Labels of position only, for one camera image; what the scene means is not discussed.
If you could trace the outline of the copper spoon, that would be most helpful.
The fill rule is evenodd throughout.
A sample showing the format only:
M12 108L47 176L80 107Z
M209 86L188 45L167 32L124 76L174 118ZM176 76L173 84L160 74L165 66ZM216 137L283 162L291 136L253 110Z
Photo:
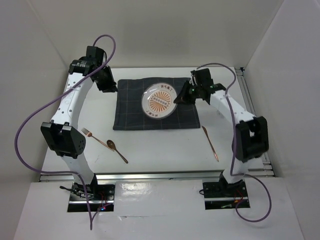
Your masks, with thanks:
M122 158L122 160L123 160L126 164L129 163L128 160L117 150L116 145L115 145L115 143L114 143L112 140L108 139L107 142L106 142L106 144L107 144L107 146L108 146L109 148L111 148L111 149L114 150L116 153L118 153L118 155Z

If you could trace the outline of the copper knife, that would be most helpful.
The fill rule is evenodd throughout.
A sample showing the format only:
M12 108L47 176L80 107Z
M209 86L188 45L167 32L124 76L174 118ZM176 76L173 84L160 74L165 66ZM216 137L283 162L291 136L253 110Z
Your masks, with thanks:
M212 142L211 142L211 139L210 139L210 137L209 137L209 134L208 134L207 129L206 129L203 125L201 126L201 128L202 128L202 130L203 130L203 132L204 132L204 134L205 134L205 136L206 136L206 138L207 138L207 140L208 140L208 143L209 143L209 145L210 145L210 147L211 147L211 150L212 150L212 152L213 152L213 155L214 155L215 159L217 160L217 162L219 162L218 154L217 154L217 152L216 152L216 150L215 150L215 148L214 148L214 146L213 146L213 144L212 144Z

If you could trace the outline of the copper fork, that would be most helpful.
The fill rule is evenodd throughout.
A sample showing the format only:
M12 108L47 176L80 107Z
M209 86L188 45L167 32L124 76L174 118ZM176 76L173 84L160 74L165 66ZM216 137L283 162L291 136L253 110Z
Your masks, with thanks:
M112 148L110 148L106 143L104 143L103 141L101 141L100 139L98 139L97 137L95 137L91 131L87 130L86 128L82 128L81 131L88 137L88 138L93 138L94 140L96 140L97 142L99 142L100 144L102 144L103 146L105 146L106 148L108 148L109 150L113 151L114 150Z

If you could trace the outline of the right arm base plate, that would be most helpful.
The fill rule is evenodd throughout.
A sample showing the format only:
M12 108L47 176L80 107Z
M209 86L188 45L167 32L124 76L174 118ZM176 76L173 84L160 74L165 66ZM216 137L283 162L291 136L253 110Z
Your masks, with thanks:
M231 186L222 182L203 182L199 194L204 197L206 210L250 208L246 183L241 180Z

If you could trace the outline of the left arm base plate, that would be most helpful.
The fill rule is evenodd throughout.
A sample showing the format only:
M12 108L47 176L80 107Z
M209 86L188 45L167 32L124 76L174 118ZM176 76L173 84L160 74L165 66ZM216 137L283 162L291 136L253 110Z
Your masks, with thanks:
M59 188L70 193L68 213L88 212L85 192L82 189L77 189L75 185L72 187L60 186ZM97 185L95 192L88 191L90 211L113 212L115 188L115 184L100 184Z

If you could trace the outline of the orange patterned plate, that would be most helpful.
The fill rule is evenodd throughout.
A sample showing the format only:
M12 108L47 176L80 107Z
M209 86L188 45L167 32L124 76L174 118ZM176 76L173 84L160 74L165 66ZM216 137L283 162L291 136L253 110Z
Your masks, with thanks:
M141 98L141 107L144 114L155 120L161 120L170 116L177 107L174 100L177 91L168 83L156 83L149 86Z

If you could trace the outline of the dark grey checked cloth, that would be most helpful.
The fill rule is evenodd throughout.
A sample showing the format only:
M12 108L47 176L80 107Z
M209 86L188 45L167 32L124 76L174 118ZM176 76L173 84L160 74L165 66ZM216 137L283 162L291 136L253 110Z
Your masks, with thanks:
M178 93L182 90L188 77L147 77L141 79L120 79L113 130L175 130L199 129L201 127L195 105L179 104L174 112L163 119L147 116L142 108L144 91L158 83L170 84Z

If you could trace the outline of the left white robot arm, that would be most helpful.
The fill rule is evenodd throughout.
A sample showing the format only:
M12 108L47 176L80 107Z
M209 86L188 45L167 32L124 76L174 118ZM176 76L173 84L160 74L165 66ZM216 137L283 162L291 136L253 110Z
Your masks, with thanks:
M50 150L61 157L74 177L74 190L88 200L99 193L96 175L84 155L85 136L78 131L78 121L86 96L93 84L103 93L117 92L111 68L103 66L106 52L88 46L86 55L73 60L69 66L65 96L50 122L41 124L41 133Z

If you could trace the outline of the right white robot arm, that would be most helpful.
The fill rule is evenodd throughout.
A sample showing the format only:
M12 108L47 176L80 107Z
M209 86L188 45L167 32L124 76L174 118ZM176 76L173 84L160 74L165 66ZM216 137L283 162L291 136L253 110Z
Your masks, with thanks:
M196 69L190 74L191 79L184 83L174 103L191 105L201 99L231 123L231 164L220 174L217 189L223 196L230 196L243 182L251 162L269 150L268 123L263 116L245 110L231 97L229 87L214 83L208 68Z

